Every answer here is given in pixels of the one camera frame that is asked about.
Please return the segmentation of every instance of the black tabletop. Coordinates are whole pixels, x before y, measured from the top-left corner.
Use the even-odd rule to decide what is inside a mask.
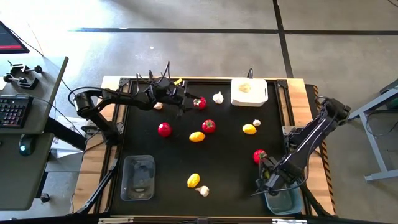
[[[212,96],[221,92],[224,102],[217,105]],[[114,186],[112,215],[159,216],[234,216],[272,215],[263,195],[250,197],[257,189],[258,167],[252,155],[265,150],[277,159],[284,154],[280,108],[274,82],[268,83],[269,99],[261,107],[233,106],[230,81],[217,84],[190,83],[190,93],[204,96],[207,108],[189,111],[176,118],[177,108],[165,105],[160,111],[142,111],[129,107],[125,124],[121,164]],[[202,131],[201,124],[212,119],[217,130],[202,142],[188,137]],[[242,131],[245,124],[261,121],[255,135]],[[167,122],[173,131],[168,138],[157,134],[160,123]],[[130,155],[152,155],[156,163],[155,194],[150,200],[127,202],[120,198],[123,161]],[[193,173],[201,177],[197,185],[206,185],[210,194],[202,197],[187,187]]]

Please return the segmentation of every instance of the monitor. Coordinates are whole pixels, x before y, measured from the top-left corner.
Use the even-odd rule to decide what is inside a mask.
[[[0,54],[29,53],[29,49],[0,21]]]

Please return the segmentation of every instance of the gray floor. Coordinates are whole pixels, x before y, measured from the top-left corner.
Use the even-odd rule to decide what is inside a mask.
[[[27,4],[15,18],[11,7]],[[254,69],[257,77],[286,77],[277,34],[74,33],[73,27],[276,29],[272,0],[215,1],[6,1],[0,18],[47,55],[70,58],[64,80],[71,88],[100,86],[105,75],[159,73],[171,61],[172,75],[239,77]],[[398,7],[387,0],[280,0],[285,29],[398,30]],[[32,14],[28,10],[46,9]],[[398,35],[287,35],[295,78],[317,85],[320,94],[353,109],[377,96],[397,78]],[[74,116],[67,89],[60,87],[57,106]],[[380,117],[384,132],[396,117]],[[397,131],[379,139],[393,161]],[[379,172],[361,125],[349,124],[327,139],[337,214],[344,218],[396,223],[398,178],[367,184],[364,174]],[[78,170],[78,156],[54,161],[51,170]],[[50,174],[45,189],[52,203],[35,201],[26,212],[1,212],[0,219],[68,213],[77,175]]]

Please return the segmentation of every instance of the garlic bulb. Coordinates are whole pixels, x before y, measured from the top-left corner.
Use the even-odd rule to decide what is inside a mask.
[[[218,92],[218,93],[213,95],[213,100],[217,104],[222,104],[222,102],[224,101],[224,97],[221,94],[221,92]]]
[[[195,190],[199,191],[199,193],[204,197],[207,197],[207,195],[209,195],[209,191],[210,191],[210,189],[207,186],[201,186],[201,187],[195,188]]]
[[[253,125],[256,126],[256,127],[260,126],[260,124],[261,124],[261,122],[259,120],[254,120],[253,121]]]
[[[157,110],[160,110],[160,109],[162,109],[162,108],[163,108],[163,103],[157,102],[157,103],[155,104],[155,106],[154,106],[154,109],[157,109]]]

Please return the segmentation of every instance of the clear plastic container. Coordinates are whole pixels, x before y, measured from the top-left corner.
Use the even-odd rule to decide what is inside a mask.
[[[291,186],[284,185],[284,188],[297,186],[295,182]],[[275,215],[290,215],[299,213],[303,209],[303,198],[300,194],[300,187],[292,190],[279,192],[276,196],[265,193],[269,210]]]
[[[127,156],[123,164],[120,197],[125,201],[149,200],[155,190],[155,159],[152,156]]]

